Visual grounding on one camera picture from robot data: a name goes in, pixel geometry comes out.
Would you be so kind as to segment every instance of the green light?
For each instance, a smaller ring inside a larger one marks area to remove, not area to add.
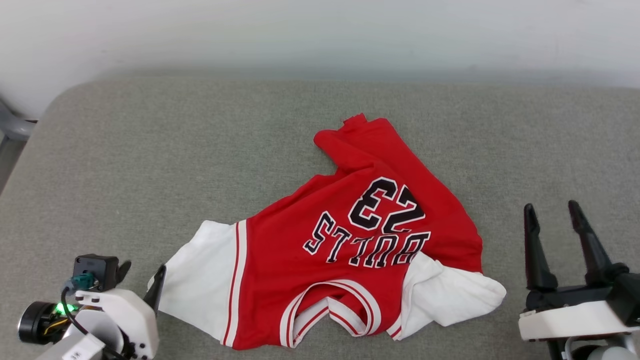
[[[69,310],[69,312],[72,312],[72,311],[76,311],[77,307],[73,306],[71,304],[67,304],[67,309]],[[65,313],[65,308],[64,308],[64,306],[62,305],[61,302],[59,302],[58,305],[56,305],[56,312],[58,314],[64,314]]]

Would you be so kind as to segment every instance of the gray table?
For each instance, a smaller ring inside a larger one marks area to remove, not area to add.
[[[640,271],[640,92],[603,88],[134,78],[69,90],[47,110],[0,197],[0,352],[34,300],[58,299],[74,256],[131,259],[143,294],[204,219],[231,223],[333,171],[313,135],[363,111],[387,117],[459,198],[484,238],[495,312],[404,341],[351,338],[329,319],[295,350],[237,352],[159,316],[157,359],[544,359],[520,340],[522,208],[533,202],[562,284],[584,263],[566,202],[576,199],[615,261]]]

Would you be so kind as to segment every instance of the white sleeve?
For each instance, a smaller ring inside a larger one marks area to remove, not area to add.
[[[499,282],[443,266],[420,252],[404,277],[400,318],[387,332],[401,340],[432,321],[448,326],[482,316],[500,306],[505,295]]]

